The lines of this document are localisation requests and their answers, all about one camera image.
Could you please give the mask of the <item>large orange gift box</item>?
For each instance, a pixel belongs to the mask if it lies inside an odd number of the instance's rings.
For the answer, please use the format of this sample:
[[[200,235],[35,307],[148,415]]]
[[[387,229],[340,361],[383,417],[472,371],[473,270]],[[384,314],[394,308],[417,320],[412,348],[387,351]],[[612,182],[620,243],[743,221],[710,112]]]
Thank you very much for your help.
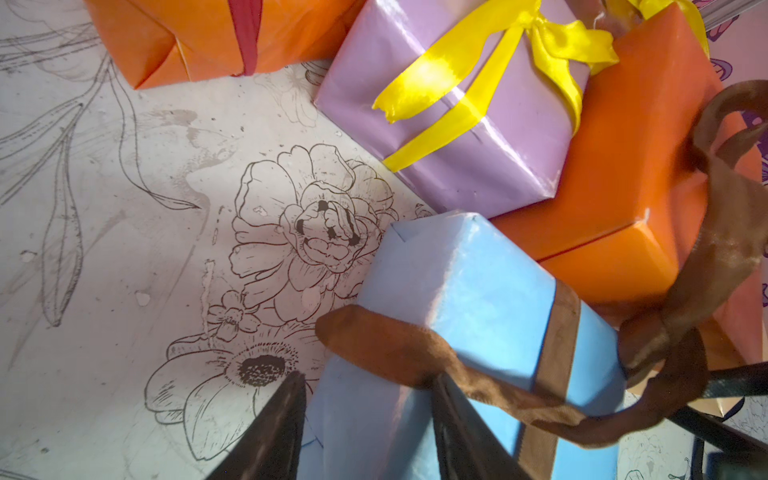
[[[676,4],[619,38],[592,76],[554,198],[494,226],[619,326],[661,303],[707,205],[688,133],[723,86]]]

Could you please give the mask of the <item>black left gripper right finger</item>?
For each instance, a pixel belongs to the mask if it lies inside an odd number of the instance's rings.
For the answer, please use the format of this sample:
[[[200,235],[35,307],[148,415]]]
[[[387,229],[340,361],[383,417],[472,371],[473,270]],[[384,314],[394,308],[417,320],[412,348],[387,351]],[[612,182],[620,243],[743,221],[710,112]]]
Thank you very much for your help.
[[[530,479],[448,374],[432,381],[431,404],[442,479]]]

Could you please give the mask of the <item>yellow ribbon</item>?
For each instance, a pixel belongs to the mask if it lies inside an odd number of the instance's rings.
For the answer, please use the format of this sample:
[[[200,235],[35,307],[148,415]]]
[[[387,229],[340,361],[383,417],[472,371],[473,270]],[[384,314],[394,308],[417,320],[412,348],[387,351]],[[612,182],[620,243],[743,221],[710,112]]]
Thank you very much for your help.
[[[372,107],[394,124],[415,117],[473,81],[447,113],[384,159],[404,170],[472,130],[487,115],[508,64],[523,38],[534,66],[558,90],[572,128],[579,129],[583,92],[570,71],[573,61],[591,74],[618,63],[615,36],[670,7],[668,1],[571,1],[569,24],[548,20],[539,1],[485,1],[460,19],[377,96]]]

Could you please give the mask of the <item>light blue gift box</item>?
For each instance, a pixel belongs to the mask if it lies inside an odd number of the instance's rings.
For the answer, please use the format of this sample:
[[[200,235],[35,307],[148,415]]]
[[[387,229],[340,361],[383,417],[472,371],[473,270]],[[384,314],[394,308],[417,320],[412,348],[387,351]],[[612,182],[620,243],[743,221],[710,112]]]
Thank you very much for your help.
[[[391,224],[357,301],[434,330],[473,368],[530,388],[556,281],[485,218]],[[436,479],[430,396],[339,358],[306,412],[302,479]]]

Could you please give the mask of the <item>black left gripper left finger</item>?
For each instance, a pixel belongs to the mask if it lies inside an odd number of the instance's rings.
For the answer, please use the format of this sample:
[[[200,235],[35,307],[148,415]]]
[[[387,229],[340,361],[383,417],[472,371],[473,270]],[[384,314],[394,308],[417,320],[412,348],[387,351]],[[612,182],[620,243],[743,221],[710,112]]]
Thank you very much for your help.
[[[297,477],[306,411],[305,376],[290,373],[208,480]]]

